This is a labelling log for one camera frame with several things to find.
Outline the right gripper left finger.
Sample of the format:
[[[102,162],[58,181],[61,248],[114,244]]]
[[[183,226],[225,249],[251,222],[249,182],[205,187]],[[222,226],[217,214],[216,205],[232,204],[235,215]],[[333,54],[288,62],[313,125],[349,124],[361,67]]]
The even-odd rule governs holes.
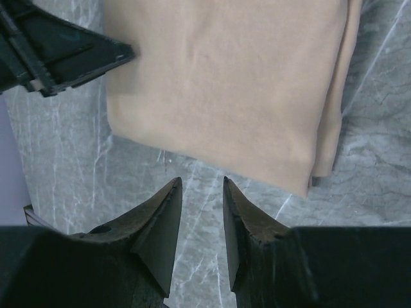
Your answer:
[[[170,295],[182,180],[87,233],[1,228],[2,307],[162,307]]]

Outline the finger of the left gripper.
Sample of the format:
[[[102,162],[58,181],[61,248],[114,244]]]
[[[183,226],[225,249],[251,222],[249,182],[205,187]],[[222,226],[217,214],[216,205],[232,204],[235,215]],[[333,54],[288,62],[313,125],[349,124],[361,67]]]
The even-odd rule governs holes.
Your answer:
[[[134,58],[130,45],[60,19],[32,1],[1,1],[1,92],[23,86],[56,96]]]

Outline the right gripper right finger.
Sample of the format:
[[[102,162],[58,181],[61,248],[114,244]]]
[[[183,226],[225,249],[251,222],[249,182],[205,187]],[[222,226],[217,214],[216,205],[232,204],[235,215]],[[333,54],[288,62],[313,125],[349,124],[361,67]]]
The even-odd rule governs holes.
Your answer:
[[[408,227],[289,228],[223,180],[238,307],[409,307]]]

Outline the beige t shirt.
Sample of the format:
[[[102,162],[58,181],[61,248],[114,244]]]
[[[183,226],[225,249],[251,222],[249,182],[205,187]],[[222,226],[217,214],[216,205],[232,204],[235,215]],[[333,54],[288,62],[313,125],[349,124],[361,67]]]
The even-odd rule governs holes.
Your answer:
[[[105,1],[136,60],[107,74],[114,134],[306,196],[333,168],[361,1]]]

